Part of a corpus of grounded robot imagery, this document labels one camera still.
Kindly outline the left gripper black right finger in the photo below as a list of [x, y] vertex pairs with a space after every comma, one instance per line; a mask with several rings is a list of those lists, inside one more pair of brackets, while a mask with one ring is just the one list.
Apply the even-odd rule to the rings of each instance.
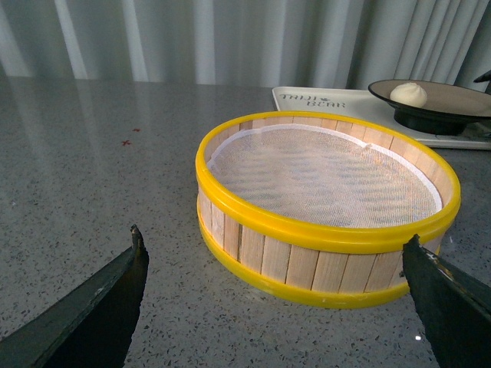
[[441, 367], [490, 366], [490, 287], [427, 250], [414, 235], [403, 272]]

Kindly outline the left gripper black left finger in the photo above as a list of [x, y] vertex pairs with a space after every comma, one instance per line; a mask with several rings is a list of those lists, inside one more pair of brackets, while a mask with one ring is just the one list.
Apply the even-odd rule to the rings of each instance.
[[68, 295], [1, 341], [3, 367], [122, 367], [140, 316], [149, 255], [132, 245]]

